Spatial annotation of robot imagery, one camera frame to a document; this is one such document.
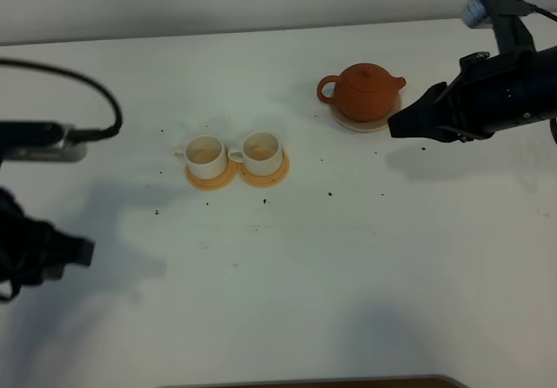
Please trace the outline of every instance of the clay teapot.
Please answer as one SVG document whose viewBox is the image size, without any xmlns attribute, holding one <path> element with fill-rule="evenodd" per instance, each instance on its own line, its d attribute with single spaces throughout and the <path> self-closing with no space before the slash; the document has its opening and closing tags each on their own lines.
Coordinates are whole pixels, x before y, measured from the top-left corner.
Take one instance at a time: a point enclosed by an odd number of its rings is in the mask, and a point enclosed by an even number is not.
<svg viewBox="0 0 557 388">
<path fill-rule="evenodd" d="M 331 97 L 323 87 L 334 82 Z M 333 104 L 342 114 L 355 121 L 376 121 L 393 107 L 399 90 L 406 85 L 403 77 L 392 77 L 377 64 L 355 64 L 339 76 L 324 77 L 317 87 L 319 101 Z"/>
</svg>

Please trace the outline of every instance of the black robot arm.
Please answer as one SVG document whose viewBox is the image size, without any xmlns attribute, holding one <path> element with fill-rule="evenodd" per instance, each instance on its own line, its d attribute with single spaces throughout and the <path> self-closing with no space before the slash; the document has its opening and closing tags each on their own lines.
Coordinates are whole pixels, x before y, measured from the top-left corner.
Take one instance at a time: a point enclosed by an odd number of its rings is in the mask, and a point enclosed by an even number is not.
<svg viewBox="0 0 557 388">
<path fill-rule="evenodd" d="M 416 103 L 389 118 L 391 136 L 467 142 L 555 119 L 557 47 L 536 51 L 520 20 L 533 11 L 557 21 L 524 0 L 470 0 L 463 21 L 471 28 L 493 27 L 500 54 L 462 57 L 460 74 L 450 85 L 434 85 Z"/>
</svg>

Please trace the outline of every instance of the teapot saucer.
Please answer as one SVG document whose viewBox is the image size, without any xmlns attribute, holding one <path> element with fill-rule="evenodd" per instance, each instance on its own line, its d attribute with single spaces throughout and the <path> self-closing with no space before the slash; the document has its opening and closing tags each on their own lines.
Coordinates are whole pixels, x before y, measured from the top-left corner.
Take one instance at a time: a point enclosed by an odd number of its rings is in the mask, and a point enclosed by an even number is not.
<svg viewBox="0 0 557 388">
<path fill-rule="evenodd" d="M 384 117 L 375 121 L 355 121 L 341 113 L 334 104 L 329 105 L 329 107 L 331 108 L 332 118 L 348 130 L 357 131 L 359 133 L 373 133 L 375 131 L 384 130 L 387 127 L 387 120 L 389 117 L 401 110 L 401 101 L 400 95 L 397 95 L 397 99 L 391 110 L 387 112 Z"/>
</svg>

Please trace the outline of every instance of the teapot handle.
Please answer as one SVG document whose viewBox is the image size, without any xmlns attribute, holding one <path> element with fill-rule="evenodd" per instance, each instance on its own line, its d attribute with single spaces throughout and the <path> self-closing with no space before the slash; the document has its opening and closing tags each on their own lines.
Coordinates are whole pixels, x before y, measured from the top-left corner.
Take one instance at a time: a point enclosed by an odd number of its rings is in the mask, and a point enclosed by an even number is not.
<svg viewBox="0 0 557 388">
<path fill-rule="evenodd" d="M 319 85 L 317 85 L 317 98 L 319 98 L 319 101 L 325 104 L 334 104 L 334 97 L 326 97 L 325 95 L 323 95 L 322 90 L 323 87 L 330 82 L 338 82 L 339 80 L 340 77 L 337 77 L 336 75 L 330 75 L 321 79 L 321 82 L 319 82 Z"/>
</svg>

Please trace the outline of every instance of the orange saucer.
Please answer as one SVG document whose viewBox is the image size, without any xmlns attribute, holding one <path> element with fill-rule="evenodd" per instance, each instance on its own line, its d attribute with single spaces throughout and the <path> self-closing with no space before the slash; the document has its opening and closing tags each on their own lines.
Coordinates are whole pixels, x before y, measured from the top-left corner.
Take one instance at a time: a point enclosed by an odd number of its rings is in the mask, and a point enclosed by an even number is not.
<svg viewBox="0 0 557 388">
<path fill-rule="evenodd" d="M 200 191 L 216 191 L 228 185 L 236 176 L 237 170 L 238 164 L 229 160 L 225 171 L 213 179 L 199 179 L 198 177 L 194 177 L 187 166 L 185 168 L 185 176 L 188 178 L 188 181 L 190 181 L 190 184 Z"/>
<path fill-rule="evenodd" d="M 290 170 L 290 159 L 288 158 L 286 152 L 283 151 L 282 164 L 276 172 L 272 173 L 271 175 L 267 175 L 266 177 L 258 177 L 257 175 L 253 175 L 245 168 L 244 164 L 240 164 L 238 170 L 240 176 L 247 184 L 256 186 L 258 188 L 268 188 L 270 186 L 280 184 L 288 175 L 288 171 Z"/>
</svg>

